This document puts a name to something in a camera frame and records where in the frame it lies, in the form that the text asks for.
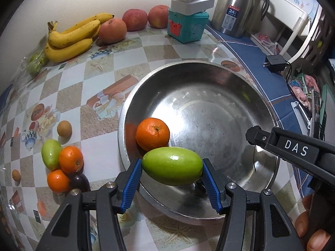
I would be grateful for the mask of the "right human hand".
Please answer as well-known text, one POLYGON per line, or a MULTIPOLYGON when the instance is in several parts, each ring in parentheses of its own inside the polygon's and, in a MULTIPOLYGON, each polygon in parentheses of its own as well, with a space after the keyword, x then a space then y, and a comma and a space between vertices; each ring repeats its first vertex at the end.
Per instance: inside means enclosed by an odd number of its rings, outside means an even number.
POLYGON ((314 193, 303 198, 305 211, 294 227, 305 250, 334 250, 334 205, 314 193))

